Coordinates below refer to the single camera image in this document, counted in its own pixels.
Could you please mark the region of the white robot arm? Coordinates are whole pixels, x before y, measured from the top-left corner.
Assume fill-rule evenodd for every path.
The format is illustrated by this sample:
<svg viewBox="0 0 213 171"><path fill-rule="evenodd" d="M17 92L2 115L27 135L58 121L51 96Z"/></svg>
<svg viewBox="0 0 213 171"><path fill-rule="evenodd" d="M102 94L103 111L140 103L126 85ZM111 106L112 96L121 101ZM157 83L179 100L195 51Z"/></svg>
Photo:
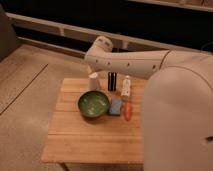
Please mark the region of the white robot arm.
<svg viewBox="0 0 213 171"><path fill-rule="evenodd" d="M142 95L145 171L213 171L213 55L112 51L99 36L85 55L94 70L147 81Z"/></svg>

